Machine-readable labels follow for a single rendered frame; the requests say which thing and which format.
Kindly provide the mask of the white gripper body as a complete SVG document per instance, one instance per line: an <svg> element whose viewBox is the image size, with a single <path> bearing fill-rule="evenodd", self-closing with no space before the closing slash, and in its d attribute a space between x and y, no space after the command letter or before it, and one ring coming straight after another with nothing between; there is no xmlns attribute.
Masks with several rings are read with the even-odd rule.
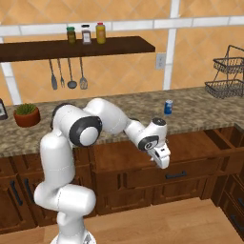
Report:
<svg viewBox="0 0 244 244"><path fill-rule="evenodd" d="M160 148L152 149L152 160L156 163L156 165L160 169L166 169L169 167L170 155L171 155L171 152L170 152L167 144L164 144Z"/></svg>

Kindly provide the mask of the brown wooden drawer stack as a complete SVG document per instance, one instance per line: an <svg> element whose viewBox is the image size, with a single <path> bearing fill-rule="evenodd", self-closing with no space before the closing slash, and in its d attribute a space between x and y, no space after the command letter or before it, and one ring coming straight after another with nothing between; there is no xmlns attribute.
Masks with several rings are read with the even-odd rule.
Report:
<svg viewBox="0 0 244 244"><path fill-rule="evenodd" d="M236 174L228 177L219 207L244 242L244 184Z"/></svg>

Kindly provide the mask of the hanging grey whisk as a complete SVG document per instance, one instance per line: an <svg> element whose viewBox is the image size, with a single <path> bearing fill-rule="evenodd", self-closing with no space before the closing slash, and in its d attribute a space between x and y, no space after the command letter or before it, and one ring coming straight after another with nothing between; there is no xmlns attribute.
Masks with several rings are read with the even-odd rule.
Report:
<svg viewBox="0 0 244 244"><path fill-rule="evenodd" d="M80 70L83 70L83 63L82 63L82 58L79 58L80 62ZM88 81L84 77L84 73L81 72L81 78L80 78L80 89L81 90L86 90L88 88Z"/></svg>

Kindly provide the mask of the brown wooden cabinet panel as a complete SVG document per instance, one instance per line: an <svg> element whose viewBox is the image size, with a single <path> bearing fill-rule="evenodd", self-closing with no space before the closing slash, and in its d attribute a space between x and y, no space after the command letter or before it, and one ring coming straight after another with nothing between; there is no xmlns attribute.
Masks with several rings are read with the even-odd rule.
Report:
<svg viewBox="0 0 244 244"><path fill-rule="evenodd" d="M98 195L95 209L98 215L119 213L150 206L152 199L153 187L122 190Z"/></svg>
<svg viewBox="0 0 244 244"><path fill-rule="evenodd" d="M152 204L158 205L199 197L203 192L205 182L205 178L196 178L156 186L153 191Z"/></svg>

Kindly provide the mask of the blue drink can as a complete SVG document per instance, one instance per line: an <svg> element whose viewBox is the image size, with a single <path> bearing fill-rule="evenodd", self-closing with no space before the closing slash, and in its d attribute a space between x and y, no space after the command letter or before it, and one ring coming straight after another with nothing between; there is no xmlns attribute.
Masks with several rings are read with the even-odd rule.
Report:
<svg viewBox="0 0 244 244"><path fill-rule="evenodd" d="M164 114L170 115L173 112L173 101L168 99L165 101Z"/></svg>

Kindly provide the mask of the hanging grey ladle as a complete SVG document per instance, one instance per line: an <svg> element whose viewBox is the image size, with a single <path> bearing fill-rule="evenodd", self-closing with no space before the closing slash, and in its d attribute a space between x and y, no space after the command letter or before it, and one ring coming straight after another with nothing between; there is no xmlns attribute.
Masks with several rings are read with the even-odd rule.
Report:
<svg viewBox="0 0 244 244"><path fill-rule="evenodd" d="M69 71L71 71L71 60L68 59L68 65L69 65ZM70 89L75 89L77 86L77 83L72 79L72 73L70 73L71 80L68 82L68 87Z"/></svg>

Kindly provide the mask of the hanging grey fork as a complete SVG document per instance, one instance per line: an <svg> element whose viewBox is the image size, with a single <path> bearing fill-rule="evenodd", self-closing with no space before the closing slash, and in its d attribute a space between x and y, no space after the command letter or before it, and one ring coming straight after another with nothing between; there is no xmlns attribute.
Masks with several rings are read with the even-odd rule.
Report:
<svg viewBox="0 0 244 244"><path fill-rule="evenodd" d="M59 69L59 73L60 73L61 87L65 88L65 81L64 81L64 78L63 78L63 74L62 74L62 70L61 70L61 62L60 62L59 58L57 58L57 65L58 65L58 69Z"/></svg>

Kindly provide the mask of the dark brown wooden shelf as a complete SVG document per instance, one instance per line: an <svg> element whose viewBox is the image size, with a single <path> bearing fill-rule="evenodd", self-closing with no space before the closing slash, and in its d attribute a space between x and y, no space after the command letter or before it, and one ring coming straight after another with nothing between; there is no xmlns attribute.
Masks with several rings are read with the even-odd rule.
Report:
<svg viewBox="0 0 244 244"><path fill-rule="evenodd" d="M67 40L0 44L0 62L88 57L114 54L155 52L155 46L140 36L109 37L105 44L93 38L89 45L81 39L75 44Z"/></svg>

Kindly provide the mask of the brown wooden cabinet door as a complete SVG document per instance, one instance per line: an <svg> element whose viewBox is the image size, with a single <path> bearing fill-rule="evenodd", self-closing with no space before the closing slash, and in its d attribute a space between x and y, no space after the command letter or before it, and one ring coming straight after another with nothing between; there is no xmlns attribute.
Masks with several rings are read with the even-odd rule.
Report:
<svg viewBox="0 0 244 244"><path fill-rule="evenodd" d="M90 167L89 151L85 148L75 148L72 150L75 177L71 182L75 185L80 185L92 188L92 174ZM44 173L41 166L40 154L32 153L25 155L17 155L14 157L14 164L23 185L24 193L28 199L33 217L40 227L48 226L56 223L57 212L43 209L30 201L29 195L24 185L24 178L29 180L32 195L39 183L44 180Z"/></svg>
<svg viewBox="0 0 244 244"><path fill-rule="evenodd" d="M10 181L15 180L23 200L19 206L10 187ZM31 215L28 202L19 183L19 176L14 171L7 157L0 158L0 234L8 234L34 228L35 221Z"/></svg>

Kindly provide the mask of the yellow bottle red cap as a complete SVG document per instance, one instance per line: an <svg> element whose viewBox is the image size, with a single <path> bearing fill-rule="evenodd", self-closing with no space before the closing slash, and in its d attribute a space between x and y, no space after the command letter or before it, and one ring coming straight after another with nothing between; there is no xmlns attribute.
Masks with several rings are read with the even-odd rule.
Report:
<svg viewBox="0 0 244 244"><path fill-rule="evenodd" d="M102 22L98 22L96 25L96 40L98 44L106 42L106 27Z"/></svg>

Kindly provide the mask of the green plant in terracotta pot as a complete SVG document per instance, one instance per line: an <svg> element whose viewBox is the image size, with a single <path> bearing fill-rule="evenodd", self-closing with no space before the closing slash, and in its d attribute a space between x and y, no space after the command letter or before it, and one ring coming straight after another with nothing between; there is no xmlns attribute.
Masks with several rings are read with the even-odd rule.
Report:
<svg viewBox="0 0 244 244"><path fill-rule="evenodd" d="M19 105L13 112L16 124L21 128L28 128L37 125L40 120L40 111L34 104Z"/></svg>

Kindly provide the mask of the grey spice jar black lid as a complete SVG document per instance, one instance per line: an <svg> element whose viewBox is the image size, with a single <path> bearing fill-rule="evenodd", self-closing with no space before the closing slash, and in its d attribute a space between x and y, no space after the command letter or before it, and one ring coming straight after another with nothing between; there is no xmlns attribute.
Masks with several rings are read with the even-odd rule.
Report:
<svg viewBox="0 0 244 244"><path fill-rule="evenodd" d="M90 26L89 25L82 25L81 28L82 28L83 44L84 45L90 44L92 42Z"/></svg>

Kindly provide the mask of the green-lidded jar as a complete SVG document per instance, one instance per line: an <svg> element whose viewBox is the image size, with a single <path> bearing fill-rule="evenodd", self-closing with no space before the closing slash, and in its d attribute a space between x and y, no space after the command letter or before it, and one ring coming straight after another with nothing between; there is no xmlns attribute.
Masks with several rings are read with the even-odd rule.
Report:
<svg viewBox="0 0 244 244"><path fill-rule="evenodd" d="M76 42L75 27L67 27L67 36L70 44L74 44Z"/></svg>

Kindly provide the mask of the dark small appliance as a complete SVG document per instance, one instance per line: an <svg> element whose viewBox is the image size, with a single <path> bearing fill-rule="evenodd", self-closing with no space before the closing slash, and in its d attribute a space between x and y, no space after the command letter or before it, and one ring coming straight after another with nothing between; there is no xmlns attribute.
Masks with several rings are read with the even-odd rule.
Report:
<svg viewBox="0 0 244 244"><path fill-rule="evenodd" d="M3 103L3 100L0 98L0 120L8 119L8 114Z"/></svg>

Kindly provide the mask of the white wall outlet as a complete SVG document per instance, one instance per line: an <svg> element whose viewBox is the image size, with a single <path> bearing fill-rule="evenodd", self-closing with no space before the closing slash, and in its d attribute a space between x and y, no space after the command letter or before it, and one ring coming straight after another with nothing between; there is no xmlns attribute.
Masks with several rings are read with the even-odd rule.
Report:
<svg viewBox="0 0 244 244"><path fill-rule="evenodd" d="M165 64L166 64L166 53L165 52L159 52L156 55L155 68L157 70L163 70L165 68Z"/></svg>

